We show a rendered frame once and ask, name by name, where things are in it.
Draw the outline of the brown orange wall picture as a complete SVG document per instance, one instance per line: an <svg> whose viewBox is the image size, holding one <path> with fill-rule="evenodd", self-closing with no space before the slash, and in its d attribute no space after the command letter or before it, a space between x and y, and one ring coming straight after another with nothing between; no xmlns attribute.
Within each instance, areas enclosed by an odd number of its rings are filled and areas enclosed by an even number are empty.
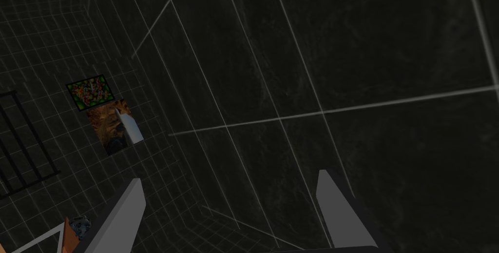
<svg viewBox="0 0 499 253"><path fill-rule="evenodd" d="M109 156L144 139L123 98L90 109L86 111L86 116Z"/></svg>

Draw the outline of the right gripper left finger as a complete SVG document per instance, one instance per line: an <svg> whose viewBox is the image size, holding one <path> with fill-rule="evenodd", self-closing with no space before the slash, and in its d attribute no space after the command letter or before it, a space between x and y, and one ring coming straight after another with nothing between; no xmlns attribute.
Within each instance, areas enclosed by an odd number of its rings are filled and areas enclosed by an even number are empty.
<svg viewBox="0 0 499 253"><path fill-rule="evenodd" d="M141 179L126 179L74 253L131 253L145 206Z"/></svg>

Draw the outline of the colourful green framed picture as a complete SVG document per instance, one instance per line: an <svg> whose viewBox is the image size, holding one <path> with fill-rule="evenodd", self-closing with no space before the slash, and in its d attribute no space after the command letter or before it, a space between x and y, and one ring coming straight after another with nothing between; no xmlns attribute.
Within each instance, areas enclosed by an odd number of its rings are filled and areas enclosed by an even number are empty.
<svg viewBox="0 0 499 253"><path fill-rule="evenodd" d="M115 99L104 75L65 85L79 111L85 111Z"/></svg>

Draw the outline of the black barred window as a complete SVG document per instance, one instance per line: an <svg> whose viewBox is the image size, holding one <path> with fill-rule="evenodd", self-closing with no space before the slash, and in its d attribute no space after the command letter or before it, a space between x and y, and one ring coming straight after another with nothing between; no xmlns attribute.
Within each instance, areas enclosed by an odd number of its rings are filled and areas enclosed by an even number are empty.
<svg viewBox="0 0 499 253"><path fill-rule="evenodd" d="M60 173L17 91L0 93L0 200Z"/></svg>

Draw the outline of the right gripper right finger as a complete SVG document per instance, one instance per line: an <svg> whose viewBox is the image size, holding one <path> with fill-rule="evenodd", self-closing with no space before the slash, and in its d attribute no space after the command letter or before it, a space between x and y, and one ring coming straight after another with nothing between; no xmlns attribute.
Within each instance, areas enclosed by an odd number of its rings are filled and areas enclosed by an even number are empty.
<svg viewBox="0 0 499 253"><path fill-rule="evenodd" d="M316 197L334 248L331 253L391 253L387 240L332 169L320 170Z"/></svg>

